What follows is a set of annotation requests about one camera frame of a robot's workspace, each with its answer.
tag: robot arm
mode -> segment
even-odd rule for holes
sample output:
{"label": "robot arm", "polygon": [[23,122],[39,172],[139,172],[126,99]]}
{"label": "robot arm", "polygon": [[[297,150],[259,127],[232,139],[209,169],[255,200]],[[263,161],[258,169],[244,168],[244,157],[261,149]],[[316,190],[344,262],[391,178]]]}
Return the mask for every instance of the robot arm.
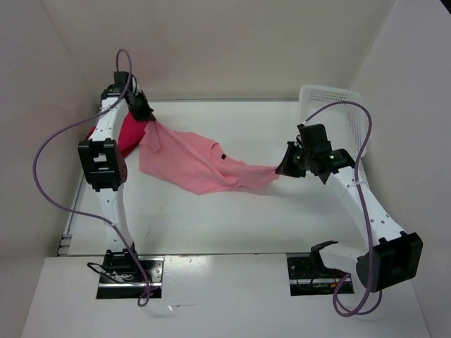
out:
{"label": "robot arm", "polygon": [[[109,108],[117,100],[125,89],[127,78],[127,72],[114,73],[114,84],[102,93],[99,111]],[[138,87],[136,80],[130,83],[124,99],[98,119],[91,137],[79,143],[78,153],[85,178],[96,191],[105,217],[113,222],[127,244],[133,247],[123,203],[123,183],[127,180],[127,165],[116,143],[129,111],[136,121],[155,120],[153,110],[149,107],[144,92]],[[113,253],[122,252],[125,247],[116,231],[108,225],[106,231],[107,249]]]}
{"label": "robot arm", "polygon": [[298,126],[296,142],[288,150],[277,173],[305,177],[310,171],[319,176],[343,203],[366,243],[366,252],[346,248],[335,241],[311,249],[314,269],[339,269],[351,275],[366,288],[369,275],[368,234],[364,211],[357,191],[360,184],[370,217],[373,237],[373,280],[371,291],[392,286],[416,275],[423,243],[416,233],[407,234],[384,210],[364,182],[355,182],[355,162],[344,149],[332,150],[323,125]]}

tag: pink shirt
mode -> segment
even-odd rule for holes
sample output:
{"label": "pink shirt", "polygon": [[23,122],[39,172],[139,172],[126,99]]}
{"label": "pink shirt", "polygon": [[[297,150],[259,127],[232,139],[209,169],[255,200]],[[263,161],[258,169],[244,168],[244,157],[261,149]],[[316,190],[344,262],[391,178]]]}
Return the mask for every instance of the pink shirt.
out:
{"label": "pink shirt", "polygon": [[149,122],[140,142],[140,171],[195,194],[239,187],[258,189],[278,178],[276,167],[247,165],[225,155],[218,142]]}

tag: white tabletop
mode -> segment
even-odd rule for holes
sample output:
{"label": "white tabletop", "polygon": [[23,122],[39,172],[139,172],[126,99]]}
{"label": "white tabletop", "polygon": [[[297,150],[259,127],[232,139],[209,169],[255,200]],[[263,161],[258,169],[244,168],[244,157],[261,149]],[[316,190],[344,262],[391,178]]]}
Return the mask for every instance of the white tabletop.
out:
{"label": "white tabletop", "polygon": [[46,259],[22,338],[429,337],[411,282],[384,290],[371,315],[341,318],[331,295],[290,296],[283,254],[167,256],[162,298],[138,308],[96,300],[88,261],[101,258]]}
{"label": "white tabletop", "polygon": [[[297,102],[157,102],[151,107],[169,128],[215,139],[228,156],[254,165],[277,166],[300,123]],[[140,254],[301,252],[329,239],[363,248],[347,211],[313,175],[280,177],[260,191],[197,196],[140,173],[138,150],[126,161],[125,209]],[[77,208],[101,213],[90,186],[82,185]],[[69,255],[105,253],[100,221],[74,216],[70,228]]]}

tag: plastic basket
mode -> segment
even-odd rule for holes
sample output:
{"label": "plastic basket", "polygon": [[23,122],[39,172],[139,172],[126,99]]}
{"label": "plastic basket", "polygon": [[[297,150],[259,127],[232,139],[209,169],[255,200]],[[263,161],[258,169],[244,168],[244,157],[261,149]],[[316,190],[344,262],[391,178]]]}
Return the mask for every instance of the plastic basket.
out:
{"label": "plastic basket", "polygon": [[[327,103],[344,100],[364,104],[360,94],[350,90],[324,86],[302,86],[299,92],[299,123],[305,121]],[[326,127],[333,149],[346,149],[351,157],[356,158],[368,128],[363,111],[351,105],[332,106],[312,118],[307,124],[317,123]]]}

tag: purple cable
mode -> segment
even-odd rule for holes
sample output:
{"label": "purple cable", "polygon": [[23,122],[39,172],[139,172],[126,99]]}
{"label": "purple cable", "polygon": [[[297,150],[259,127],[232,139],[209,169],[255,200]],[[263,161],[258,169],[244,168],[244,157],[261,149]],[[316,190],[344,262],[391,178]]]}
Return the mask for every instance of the purple cable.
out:
{"label": "purple cable", "polygon": [[122,91],[121,95],[118,97],[118,99],[111,105],[109,106],[107,109],[105,109],[104,111],[98,113],[95,116],[92,116],[91,118],[85,118],[84,120],[81,120],[79,122],[73,123],[72,125],[69,125],[67,127],[64,127],[63,129],[55,132],[54,134],[52,134],[48,139],[46,139],[44,141],[44,143],[42,143],[42,145],[38,148],[36,155],[35,155],[35,159],[33,160],[33,167],[32,167],[32,171],[33,171],[33,179],[35,181],[36,187],[39,190],[39,192],[41,193],[41,195],[51,204],[53,204],[55,207],[60,208],[61,210],[67,211],[69,213],[75,213],[77,215],[83,215],[83,216],[87,216],[87,217],[92,217],[92,218],[96,218],[98,220],[102,220],[104,221],[106,224],[110,225],[114,231],[116,231],[116,234],[118,234],[119,238],[121,239],[121,241],[124,243],[126,249],[128,250],[128,252],[130,253],[130,256],[132,257],[132,259],[134,260],[134,262],[137,264],[137,267],[140,269],[140,272],[142,274],[142,277],[146,283],[146,291],[144,291],[143,294],[140,295],[140,297],[138,298],[138,306],[143,307],[146,306],[147,303],[149,303],[150,297],[152,295],[152,291],[155,288],[151,288],[150,287],[150,283],[149,283],[149,278],[147,277],[147,274],[144,270],[144,268],[142,267],[140,261],[138,260],[138,258],[136,257],[135,253],[133,252],[133,250],[130,248],[130,246],[128,245],[127,241],[125,240],[124,236],[121,234],[121,231],[113,224],[113,222],[111,222],[110,220],[106,219],[103,216],[100,215],[96,215],[93,213],[86,213],[83,211],[78,211],[75,209],[71,209],[67,206],[63,206],[62,204],[54,201],[42,188],[41,182],[39,181],[39,178],[37,176],[37,162],[39,160],[39,157],[42,153],[42,151],[44,150],[44,148],[46,147],[46,145],[53,140],[55,137],[57,137],[58,135],[62,134],[63,132],[77,127],[78,125],[81,125],[85,122],[91,121],[91,120],[95,120],[96,118],[99,118],[105,114],[107,114],[109,111],[111,111],[111,109],[113,109],[114,107],[116,107],[119,102],[121,102],[121,100],[124,98],[125,94],[127,94],[127,89],[130,85],[130,81],[132,80],[132,59],[130,57],[130,54],[125,50],[125,49],[119,49],[118,53],[116,54],[116,68],[118,69],[118,63],[119,63],[119,56],[121,53],[124,53],[127,56],[128,59],[128,78],[127,78],[127,82],[125,83],[125,88]]}
{"label": "purple cable", "polygon": [[[316,115],[318,115],[321,111],[324,111],[331,106],[337,106],[338,104],[349,104],[351,106],[356,106],[356,107],[360,108],[366,114],[366,117],[368,118],[368,131],[366,132],[365,139],[364,139],[362,146],[360,147],[359,152],[357,153],[357,157],[355,159],[354,179],[355,179],[355,182],[358,182],[359,181],[359,164],[362,161],[362,154],[364,152],[366,144],[368,143],[369,136],[371,134],[371,129],[373,128],[373,120],[371,119],[371,114],[369,113],[368,109],[366,109],[361,104],[358,104],[357,102],[353,102],[353,101],[331,102],[329,104],[326,104],[324,107],[320,108],[319,110],[317,110],[315,113],[311,114],[305,120],[305,122],[306,123],[309,122],[312,118],[314,118]],[[373,306],[373,308],[371,308],[370,310],[367,310],[367,311],[364,311],[361,313],[359,312],[364,307],[366,301],[368,301],[369,294],[371,293],[371,285],[373,284],[374,249],[373,249],[373,232],[371,231],[371,223],[369,220],[368,208],[366,207],[364,193],[362,191],[362,187],[360,186],[360,184],[357,185],[357,191],[359,192],[360,203],[362,203],[362,209],[364,212],[364,218],[365,218],[365,224],[366,224],[366,231],[368,233],[368,247],[369,247],[369,249],[368,249],[368,251],[369,251],[368,282],[366,283],[366,285],[367,285],[366,290],[365,290],[365,293],[364,293],[361,301],[359,302],[359,304],[357,304],[357,306],[353,310],[349,310],[341,304],[340,300],[338,299],[338,292],[340,291],[341,286],[343,286],[343,284],[345,283],[345,280],[347,278],[351,277],[351,275],[348,273],[341,279],[341,281],[339,281],[339,283],[337,284],[337,286],[335,287],[335,290],[333,292],[333,307],[334,307],[335,311],[342,317],[351,317],[353,315],[369,314],[369,313],[373,312],[374,310],[376,310],[382,301],[382,291],[379,291],[379,298],[378,298],[378,301],[376,302],[376,305]],[[338,306],[341,306],[341,308],[343,310],[345,310],[346,312],[342,312],[338,308]]]}

